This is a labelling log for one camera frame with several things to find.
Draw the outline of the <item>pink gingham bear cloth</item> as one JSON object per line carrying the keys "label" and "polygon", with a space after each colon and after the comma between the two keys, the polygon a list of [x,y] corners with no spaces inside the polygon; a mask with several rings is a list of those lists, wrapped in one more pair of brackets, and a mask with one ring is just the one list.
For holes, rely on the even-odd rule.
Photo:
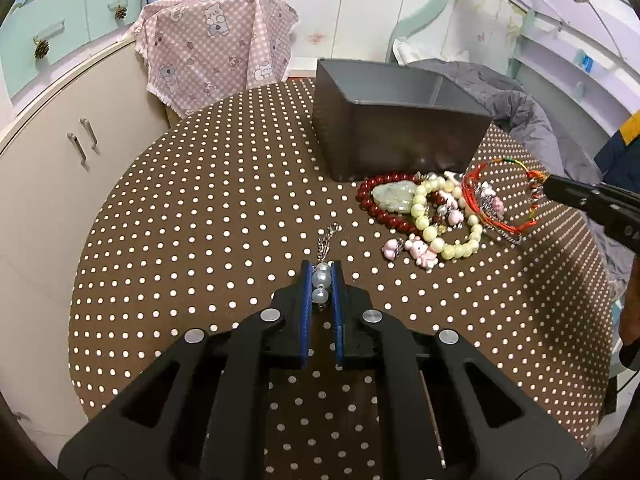
{"label": "pink gingham bear cloth", "polygon": [[146,90],[186,118],[283,80],[298,21],[284,0],[156,0],[128,34],[148,71]]}

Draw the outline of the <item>beige cabinet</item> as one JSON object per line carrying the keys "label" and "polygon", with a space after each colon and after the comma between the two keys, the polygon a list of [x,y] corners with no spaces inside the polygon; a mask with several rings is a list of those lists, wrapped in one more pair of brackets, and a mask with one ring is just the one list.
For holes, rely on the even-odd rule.
{"label": "beige cabinet", "polygon": [[133,42],[43,92],[1,135],[1,393],[49,460],[85,425],[68,371],[79,258],[107,193],[168,128]]}

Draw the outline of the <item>mint green drawer unit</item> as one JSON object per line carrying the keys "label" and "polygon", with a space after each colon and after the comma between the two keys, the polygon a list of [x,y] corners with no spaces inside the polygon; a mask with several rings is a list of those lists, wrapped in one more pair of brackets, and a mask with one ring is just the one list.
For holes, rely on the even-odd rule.
{"label": "mint green drawer unit", "polygon": [[36,0],[8,15],[1,25],[1,64],[10,96],[64,56],[139,15],[142,0]]}

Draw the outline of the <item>brown polka dot tablecloth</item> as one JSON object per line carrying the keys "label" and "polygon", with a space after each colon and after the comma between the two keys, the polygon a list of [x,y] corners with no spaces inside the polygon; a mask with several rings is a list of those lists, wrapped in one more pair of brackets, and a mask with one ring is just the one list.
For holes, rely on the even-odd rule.
{"label": "brown polka dot tablecloth", "polygon": [[[582,214],[490,128],[469,211],[452,177],[337,182],[308,80],[245,92],[155,141],[108,193],[70,305],[88,425],[70,479],[577,479],[611,349],[608,283]],[[408,214],[372,200],[413,181]],[[433,270],[386,240],[419,237]],[[312,264],[305,366],[277,366],[274,293]],[[365,363],[337,363],[331,266],[369,293]]]}

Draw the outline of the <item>pale green jade pendant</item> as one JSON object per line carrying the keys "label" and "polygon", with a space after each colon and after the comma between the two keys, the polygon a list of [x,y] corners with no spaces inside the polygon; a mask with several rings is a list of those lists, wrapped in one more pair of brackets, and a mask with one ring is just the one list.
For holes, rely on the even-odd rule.
{"label": "pale green jade pendant", "polygon": [[392,214],[408,214],[414,194],[416,184],[409,180],[379,184],[371,192],[372,200],[378,208]]}

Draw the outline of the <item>grey quilt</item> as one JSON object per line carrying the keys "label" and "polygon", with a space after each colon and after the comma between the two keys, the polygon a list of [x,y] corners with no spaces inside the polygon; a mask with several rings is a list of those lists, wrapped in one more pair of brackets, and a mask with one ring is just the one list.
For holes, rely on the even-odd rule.
{"label": "grey quilt", "polygon": [[441,74],[468,92],[488,110],[498,128],[521,143],[552,174],[590,184],[602,181],[596,163],[517,81],[468,62],[428,58],[409,66]]}

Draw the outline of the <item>grey storage box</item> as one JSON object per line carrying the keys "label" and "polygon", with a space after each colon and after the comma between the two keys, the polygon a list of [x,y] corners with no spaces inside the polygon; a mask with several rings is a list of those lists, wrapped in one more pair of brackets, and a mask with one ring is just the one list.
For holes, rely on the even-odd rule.
{"label": "grey storage box", "polygon": [[312,124],[332,179],[360,181],[465,170],[491,114],[432,70],[320,58]]}

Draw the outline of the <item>pink bear charm keychain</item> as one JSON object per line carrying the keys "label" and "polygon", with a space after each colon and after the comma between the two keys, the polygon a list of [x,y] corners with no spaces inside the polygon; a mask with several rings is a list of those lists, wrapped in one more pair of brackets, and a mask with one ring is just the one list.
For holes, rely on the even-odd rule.
{"label": "pink bear charm keychain", "polygon": [[391,238],[386,240],[381,249],[387,261],[395,261],[402,254],[407,254],[416,266],[425,270],[433,270],[438,265],[438,255],[433,252],[424,240],[411,234],[408,238]]}

